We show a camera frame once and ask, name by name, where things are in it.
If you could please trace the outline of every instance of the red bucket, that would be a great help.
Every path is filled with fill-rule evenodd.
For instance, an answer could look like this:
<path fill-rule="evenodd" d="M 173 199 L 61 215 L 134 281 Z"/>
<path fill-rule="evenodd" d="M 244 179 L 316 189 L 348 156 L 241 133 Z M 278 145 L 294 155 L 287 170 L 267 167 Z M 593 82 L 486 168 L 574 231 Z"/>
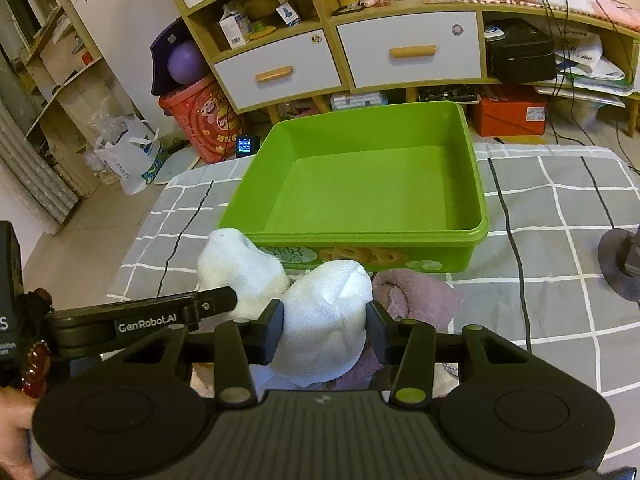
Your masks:
<path fill-rule="evenodd" d="M 213 74 L 161 96 L 158 104 L 174 116 L 207 164 L 235 152 L 242 119 L 229 105 Z"/>

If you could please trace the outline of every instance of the purple ball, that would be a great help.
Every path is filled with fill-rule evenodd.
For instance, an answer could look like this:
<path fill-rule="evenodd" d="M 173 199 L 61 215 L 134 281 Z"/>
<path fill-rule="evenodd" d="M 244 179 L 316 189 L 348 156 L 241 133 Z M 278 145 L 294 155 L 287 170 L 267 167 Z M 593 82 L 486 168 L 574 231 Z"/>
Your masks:
<path fill-rule="evenodd" d="M 209 65 L 193 40 L 175 47 L 166 65 L 171 77 L 181 85 L 194 84 L 210 72 Z"/>

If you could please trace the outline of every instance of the green container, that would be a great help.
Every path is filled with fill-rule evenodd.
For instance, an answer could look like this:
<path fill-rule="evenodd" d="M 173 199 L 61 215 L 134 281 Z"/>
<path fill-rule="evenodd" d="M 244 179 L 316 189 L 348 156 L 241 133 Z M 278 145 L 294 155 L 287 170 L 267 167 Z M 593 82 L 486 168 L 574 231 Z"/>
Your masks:
<path fill-rule="evenodd" d="M 482 183 L 452 102 L 357 108 L 273 127 L 220 220 L 287 269 L 460 272 L 486 236 Z"/>

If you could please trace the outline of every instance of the red box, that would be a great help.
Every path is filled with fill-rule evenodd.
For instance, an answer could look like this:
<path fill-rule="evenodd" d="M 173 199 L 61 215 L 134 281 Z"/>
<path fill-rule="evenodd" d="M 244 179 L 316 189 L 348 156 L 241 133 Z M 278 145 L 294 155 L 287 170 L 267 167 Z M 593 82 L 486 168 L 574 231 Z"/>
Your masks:
<path fill-rule="evenodd" d="M 482 85 L 472 113 L 482 137 L 545 133 L 546 99 L 529 86 Z"/>

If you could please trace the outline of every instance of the black box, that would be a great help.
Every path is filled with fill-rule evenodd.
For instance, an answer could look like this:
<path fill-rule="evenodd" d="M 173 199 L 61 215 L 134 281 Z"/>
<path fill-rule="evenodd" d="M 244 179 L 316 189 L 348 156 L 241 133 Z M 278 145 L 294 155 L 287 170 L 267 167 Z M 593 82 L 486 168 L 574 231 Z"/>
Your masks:
<path fill-rule="evenodd" d="M 516 84 L 556 78 L 554 43 L 548 35 L 520 18 L 491 25 L 500 27 L 504 38 L 486 42 L 490 75 L 503 83 Z"/>

